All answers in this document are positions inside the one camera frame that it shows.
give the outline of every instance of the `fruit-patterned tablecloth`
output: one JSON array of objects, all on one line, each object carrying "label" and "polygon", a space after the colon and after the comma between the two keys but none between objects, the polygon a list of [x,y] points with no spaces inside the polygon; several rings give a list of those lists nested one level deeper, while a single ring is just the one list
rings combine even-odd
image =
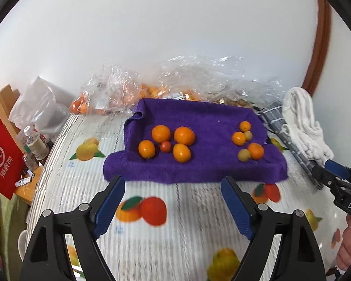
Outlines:
[{"label": "fruit-patterned tablecloth", "polygon": [[[43,210],[71,211],[106,188],[102,166],[105,156],[124,149],[126,119],[125,114],[70,116],[41,175],[31,207],[27,243]],[[341,233],[347,226],[346,214],[333,205],[328,189],[313,187],[289,151],[284,150],[283,155],[288,165],[287,180],[276,186],[260,182],[238,185],[275,211],[303,210],[328,270],[335,263]],[[210,281],[225,280],[215,276],[216,266],[223,265],[223,272],[229,274],[248,246],[224,203],[219,183],[127,182],[122,201],[108,232],[98,240],[119,281],[205,281],[207,272]],[[150,214],[151,208],[159,209],[156,218]],[[67,241],[73,244],[71,236]],[[262,280],[270,279],[279,242],[280,236],[275,236]]]}]

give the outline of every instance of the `plastic bottle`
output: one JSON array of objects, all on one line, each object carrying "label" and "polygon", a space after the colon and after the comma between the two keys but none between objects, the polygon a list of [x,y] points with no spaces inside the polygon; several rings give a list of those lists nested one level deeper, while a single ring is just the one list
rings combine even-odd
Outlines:
[{"label": "plastic bottle", "polygon": [[40,161],[42,165],[46,162],[49,155],[49,148],[40,138],[38,132],[34,132],[31,126],[27,126],[23,132],[27,137],[26,145],[29,147],[35,158]]}]

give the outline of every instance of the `blue gripper pad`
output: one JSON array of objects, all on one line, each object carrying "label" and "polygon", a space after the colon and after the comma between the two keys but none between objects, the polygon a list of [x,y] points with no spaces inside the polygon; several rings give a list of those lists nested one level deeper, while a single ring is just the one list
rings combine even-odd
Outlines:
[{"label": "blue gripper pad", "polygon": [[226,178],[223,178],[221,181],[221,193],[239,232],[251,241],[254,236],[254,232],[251,229],[251,216]]},{"label": "blue gripper pad", "polygon": [[110,223],[113,220],[114,214],[116,213],[118,205],[122,200],[125,193],[125,180],[120,177],[112,191],[105,198],[103,204],[101,204],[99,211],[95,216],[95,229],[94,235],[98,239],[102,234],[105,234],[109,228]]},{"label": "blue gripper pad", "polygon": [[325,169],[330,171],[331,173],[334,173],[336,176],[342,179],[349,179],[350,178],[350,171],[336,163],[335,161],[332,161],[331,159],[328,159],[325,163]]}]

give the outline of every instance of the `red bag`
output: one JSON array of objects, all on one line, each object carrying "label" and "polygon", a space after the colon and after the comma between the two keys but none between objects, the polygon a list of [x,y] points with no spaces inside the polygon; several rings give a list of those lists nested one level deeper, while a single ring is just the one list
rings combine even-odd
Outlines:
[{"label": "red bag", "polygon": [[10,200],[24,168],[22,152],[0,119],[0,193]]}]

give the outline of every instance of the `bottle cap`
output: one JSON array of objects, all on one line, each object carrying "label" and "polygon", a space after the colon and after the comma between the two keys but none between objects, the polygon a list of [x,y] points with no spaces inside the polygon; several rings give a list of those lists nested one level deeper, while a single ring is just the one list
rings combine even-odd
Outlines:
[{"label": "bottle cap", "polygon": [[29,137],[31,136],[31,133],[33,133],[33,129],[31,126],[27,126],[24,128],[23,133],[25,133],[25,136]]}]

